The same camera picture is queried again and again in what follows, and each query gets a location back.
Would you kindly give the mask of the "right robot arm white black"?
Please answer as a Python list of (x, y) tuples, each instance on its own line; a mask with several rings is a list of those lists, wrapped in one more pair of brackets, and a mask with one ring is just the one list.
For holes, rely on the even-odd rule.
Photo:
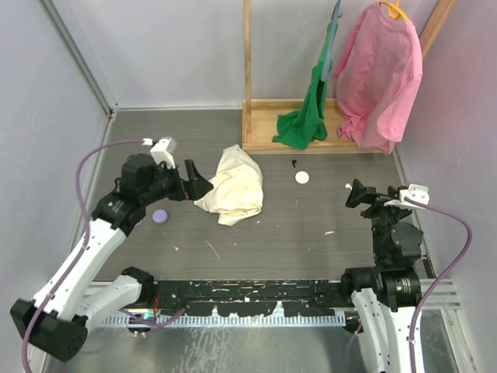
[(370, 220), (373, 267), (348, 268), (340, 294), (355, 306), (362, 330), (356, 334), (368, 372), (409, 372), (408, 334), (419, 328), (411, 321), (422, 297), (416, 262), (422, 256), (423, 233), (406, 222), (417, 203), (429, 202), (425, 186), (389, 187), (386, 194), (354, 180), (348, 208), (367, 204), (361, 216)]

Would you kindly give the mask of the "purple earbud charging case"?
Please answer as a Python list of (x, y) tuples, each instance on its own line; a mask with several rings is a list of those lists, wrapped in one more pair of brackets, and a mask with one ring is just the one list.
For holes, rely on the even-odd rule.
[(155, 224), (161, 225), (168, 221), (169, 215), (166, 210), (158, 209), (152, 214), (152, 220)]

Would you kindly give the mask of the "cream cloth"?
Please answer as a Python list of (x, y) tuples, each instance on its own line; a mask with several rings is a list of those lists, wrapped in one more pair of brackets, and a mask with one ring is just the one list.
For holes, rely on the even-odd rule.
[(259, 165), (239, 145), (222, 152), (210, 183), (213, 189), (194, 204), (218, 215), (218, 224), (233, 226), (259, 214), (263, 205)]

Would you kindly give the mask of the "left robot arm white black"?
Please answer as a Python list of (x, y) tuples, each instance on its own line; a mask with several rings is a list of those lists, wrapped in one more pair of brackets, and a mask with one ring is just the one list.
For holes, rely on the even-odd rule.
[(128, 267), (107, 287), (84, 299), (86, 289), (121, 243), (146, 215), (147, 206), (163, 199), (196, 201), (214, 187), (185, 161), (188, 178), (175, 166), (150, 155), (130, 156), (114, 189), (96, 205), (78, 245), (57, 273), (29, 301), (18, 299), (10, 314), (19, 335), (59, 361), (70, 361), (89, 333), (119, 309), (146, 308), (156, 296), (154, 277)]

